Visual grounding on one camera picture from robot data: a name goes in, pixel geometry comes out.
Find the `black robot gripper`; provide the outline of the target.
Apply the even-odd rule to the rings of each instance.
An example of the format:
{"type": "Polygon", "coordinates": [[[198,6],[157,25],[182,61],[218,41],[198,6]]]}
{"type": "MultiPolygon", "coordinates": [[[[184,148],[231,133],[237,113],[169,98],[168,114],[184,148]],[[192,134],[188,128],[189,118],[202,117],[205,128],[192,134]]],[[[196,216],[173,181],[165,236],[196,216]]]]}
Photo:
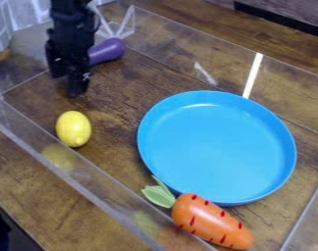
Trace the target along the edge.
{"type": "Polygon", "coordinates": [[[91,0],[50,0],[52,28],[47,30],[44,56],[54,78],[66,74],[71,97],[86,93],[91,80],[89,49],[94,46],[95,13],[91,0]]]}

